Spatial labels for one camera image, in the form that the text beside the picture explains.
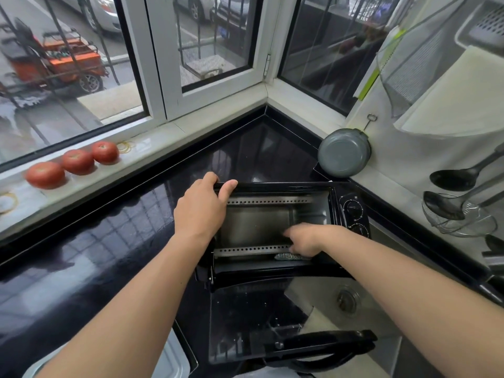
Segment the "tire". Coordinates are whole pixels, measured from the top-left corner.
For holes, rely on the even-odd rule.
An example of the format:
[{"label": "tire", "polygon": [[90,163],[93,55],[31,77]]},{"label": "tire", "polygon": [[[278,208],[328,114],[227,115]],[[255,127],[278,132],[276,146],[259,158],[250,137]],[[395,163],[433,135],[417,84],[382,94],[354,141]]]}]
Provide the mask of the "tire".
[{"label": "tire", "polygon": [[86,3],[85,0],[81,0],[80,2],[81,5],[81,13],[86,19],[86,23],[89,25],[89,27],[95,32],[98,33],[102,31],[102,28],[98,21],[93,20],[93,16],[91,14],[91,7]]},{"label": "tire", "polygon": [[88,85],[86,85],[86,82],[82,78],[79,79],[79,81],[77,81],[77,85],[80,92],[84,94],[94,94],[103,90],[103,79],[101,76],[90,73],[87,73],[84,76],[88,80]]},{"label": "tire", "polygon": [[205,11],[199,0],[189,0],[189,14],[194,21],[204,22],[205,21]]}]

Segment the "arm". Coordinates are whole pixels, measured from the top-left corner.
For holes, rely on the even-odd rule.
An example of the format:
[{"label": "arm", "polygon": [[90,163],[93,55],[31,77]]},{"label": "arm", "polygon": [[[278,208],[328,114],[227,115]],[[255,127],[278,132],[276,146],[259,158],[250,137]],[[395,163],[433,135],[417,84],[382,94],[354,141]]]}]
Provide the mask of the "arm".
[{"label": "arm", "polygon": [[291,251],[326,252],[381,305],[444,375],[501,377],[504,310],[384,245],[333,225],[300,224],[285,233]]},{"label": "arm", "polygon": [[196,264],[222,225],[238,182],[215,194],[209,172],[179,199],[175,234],[37,378],[150,378]]}]

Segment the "oven control knob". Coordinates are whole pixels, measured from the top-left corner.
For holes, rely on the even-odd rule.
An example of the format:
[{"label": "oven control knob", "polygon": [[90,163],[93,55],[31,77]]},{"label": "oven control knob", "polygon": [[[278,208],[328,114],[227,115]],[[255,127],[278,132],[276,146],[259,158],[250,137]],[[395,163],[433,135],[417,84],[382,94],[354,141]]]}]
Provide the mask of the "oven control knob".
[{"label": "oven control knob", "polygon": [[369,237],[369,233],[362,224],[354,224],[350,227],[350,231],[358,233],[359,235],[362,235],[364,237]]},{"label": "oven control knob", "polygon": [[362,206],[356,200],[349,200],[348,202],[346,202],[343,209],[353,220],[359,220],[364,213]]}]

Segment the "red tomato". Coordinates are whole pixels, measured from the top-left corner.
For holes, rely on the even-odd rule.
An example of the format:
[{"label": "red tomato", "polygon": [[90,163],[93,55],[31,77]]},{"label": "red tomato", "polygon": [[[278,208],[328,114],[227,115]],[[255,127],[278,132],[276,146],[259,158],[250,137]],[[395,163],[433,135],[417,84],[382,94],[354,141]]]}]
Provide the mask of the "red tomato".
[{"label": "red tomato", "polygon": [[94,171],[94,159],[84,150],[69,150],[63,154],[63,168],[76,175],[87,175]]},{"label": "red tomato", "polygon": [[100,141],[92,148],[93,158],[101,164],[114,164],[119,158],[119,149],[115,143]]},{"label": "red tomato", "polygon": [[54,162],[40,162],[28,169],[25,179],[34,187],[50,190],[65,183],[65,170]]}]

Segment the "window glass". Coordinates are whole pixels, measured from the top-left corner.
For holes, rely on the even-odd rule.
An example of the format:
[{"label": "window glass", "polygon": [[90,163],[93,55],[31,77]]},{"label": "window glass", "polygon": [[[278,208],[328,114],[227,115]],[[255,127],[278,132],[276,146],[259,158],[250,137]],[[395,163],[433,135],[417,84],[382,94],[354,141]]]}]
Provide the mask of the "window glass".
[{"label": "window glass", "polygon": [[182,91],[250,69],[263,0],[174,0]]},{"label": "window glass", "polygon": [[279,78],[348,114],[399,1],[298,0]]},{"label": "window glass", "polygon": [[0,0],[0,170],[147,113],[123,21],[120,0]]}]

